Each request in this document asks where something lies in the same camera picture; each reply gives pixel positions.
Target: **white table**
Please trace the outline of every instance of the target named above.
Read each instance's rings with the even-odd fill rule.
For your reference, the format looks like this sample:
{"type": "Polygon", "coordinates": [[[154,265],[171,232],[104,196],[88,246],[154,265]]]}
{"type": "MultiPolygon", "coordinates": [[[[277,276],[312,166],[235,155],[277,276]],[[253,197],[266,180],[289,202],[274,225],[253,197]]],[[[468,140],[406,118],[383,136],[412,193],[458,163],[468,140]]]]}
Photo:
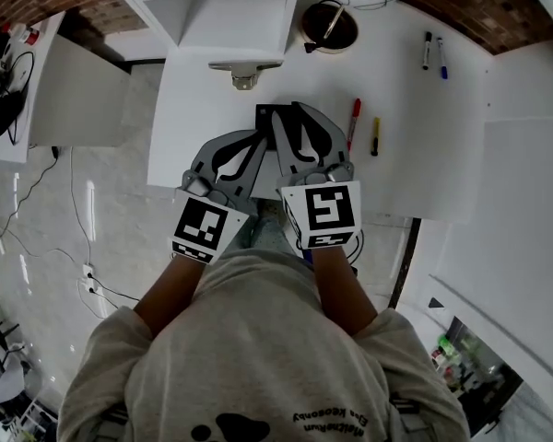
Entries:
{"type": "Polygon", "coordinates": [[[0,136],[0,160],[26,162],[29,145],[119,145],[121,117],[129,75],[96,54],[57,34],[65,12],[34,25],[38,41],[12,42],[15,66],[10,89],[29,80],[25,106],[17,118],[16,143],[0,136]]]}
{"type": "MultiPolygon", "coordinates": [[[[299,0],[299,17],[310,3],[299,0]]],[[[486,118],[484,83],[492,56],[410,6],[352,11],[359,39],[347,52],[306,54],[291,38],[283,66],[262,73],[251,91],[231,86],[211,61],[246,59],[241,52],[171,52],[166,60],[149,154],[148,183],[175,188],[199,148],[231,131],[254,128],[255,105],[303,101],[346,131],[355,98],[362,112],[351,160],[362,185],[363,211],[466,222],[476,196],[486,118]],[[421,60],[426,31],[444,38],[448,81],[436,43],[431,69],[421,60]],[[375,116],[382,119],[381,154],[372,157],[375,116]]],[[[291,35],[298,34],[297,22],[291,35]]],[[[276,198],[280,175],[267,153],[253,196],[276,198]]]]}

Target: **white tile floor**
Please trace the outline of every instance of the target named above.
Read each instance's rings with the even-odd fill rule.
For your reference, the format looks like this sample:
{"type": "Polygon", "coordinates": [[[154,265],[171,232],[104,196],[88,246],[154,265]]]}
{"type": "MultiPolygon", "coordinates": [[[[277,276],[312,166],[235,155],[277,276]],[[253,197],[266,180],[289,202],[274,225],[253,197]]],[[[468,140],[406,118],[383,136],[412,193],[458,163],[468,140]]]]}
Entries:
{"type": "MultiPolygon", "coordinates": [[[[149,139],[161,78],[161,65],[134,67],[123,117],[125,141],[120,147],[74,149],[74,195],[80,219],[90,238],[90,262],[108,287],[140,297],[169,261],[167,236],[173,191],[147,186],[149,139]],[[93,212],[90,211],[90,195],[93,212]],[[88,217],[94,218],[89,227],[88,217]]],[[[30,151],[27,164],[0,162],[0,227],[43,169],[53,162],[48,147],[30,151]]],[[[0,251],[0,306],[19,322],[29,358],[49,380],[55,377],[48,402],[57,406],[75,375],[90,332],[100,321],[96,314],[110,305],[78,287],[81,264],[88,258],[86,239],[76,221],[70,194],[70,149],[22,204],[0,251]],[[61,252],[45,251],[60,248],[61,252]],[[27,267],[27,283],[21,261],[27,267]]],[[[364,250],[356,262],[359,279],[378,308],[386,307],[409,232],[410,221],[388,215],[364,214],[364,250]]],[[[131,301],[107,295],[115,303],[131,301]]]]}

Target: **marker pen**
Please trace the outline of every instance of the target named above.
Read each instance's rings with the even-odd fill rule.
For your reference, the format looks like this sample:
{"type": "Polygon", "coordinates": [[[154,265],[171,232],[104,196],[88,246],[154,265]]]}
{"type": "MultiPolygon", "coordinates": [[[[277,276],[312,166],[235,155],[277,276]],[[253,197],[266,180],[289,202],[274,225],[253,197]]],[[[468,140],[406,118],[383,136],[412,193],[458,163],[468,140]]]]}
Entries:
{"type": "Polygon", "coordinates": [[[422,68],[428,70],[428,61],[430,57],[430,43],[432,42],[432,33],[430,31],[426,32],[426,41],[424,42],[424,62],[422,63],[422,68]]]}
{"type": "Polygon", "coordinates": [[[441,53],[441,75],[444,80],[449,79],[449,70],[446,68],[446,56],[444,55],[444,42],[442,38],[437,39],[439,43],[439,52],[441,53]]]}

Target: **person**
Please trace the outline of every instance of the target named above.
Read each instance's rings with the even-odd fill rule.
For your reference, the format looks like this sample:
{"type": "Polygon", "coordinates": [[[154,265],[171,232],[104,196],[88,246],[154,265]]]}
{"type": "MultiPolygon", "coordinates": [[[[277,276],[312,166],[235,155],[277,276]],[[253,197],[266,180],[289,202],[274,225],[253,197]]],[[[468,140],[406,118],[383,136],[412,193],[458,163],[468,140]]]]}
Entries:
{"type": "Polygon", "coordinates": [[[274,217],[212,266],[175,257],[88,340],[58,440],[468,440],[409,322],[341,247],[298,258],[274,217]]]}

